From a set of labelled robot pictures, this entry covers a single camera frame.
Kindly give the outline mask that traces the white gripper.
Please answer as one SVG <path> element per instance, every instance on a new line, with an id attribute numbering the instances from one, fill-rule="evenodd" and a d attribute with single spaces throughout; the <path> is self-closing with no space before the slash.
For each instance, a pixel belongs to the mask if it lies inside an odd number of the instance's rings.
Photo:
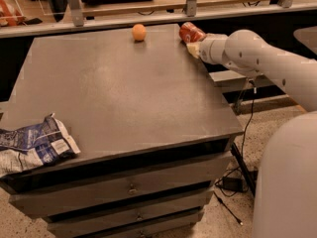
<path id="1" fill-rule="evenodd" d="M 225 43 L 228 37 L 223 34 L 208 34 L 201 42 L 188 43 L 188 52 L 196 59 L 206 63 L 223 64 L 226 61 Z"/>

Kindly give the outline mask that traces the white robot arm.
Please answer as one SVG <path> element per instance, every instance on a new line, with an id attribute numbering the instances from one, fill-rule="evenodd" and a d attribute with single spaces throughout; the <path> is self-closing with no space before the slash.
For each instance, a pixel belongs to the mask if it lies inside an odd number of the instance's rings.
<path id="1" fill-rule="evenodd" d="M 197 59 L 264 74 L 305 112 L 267 142 L 259 167 L 252 238 L 317 238 L 317 62 L 269 45 L 250 30 L 189 42 Z"/>

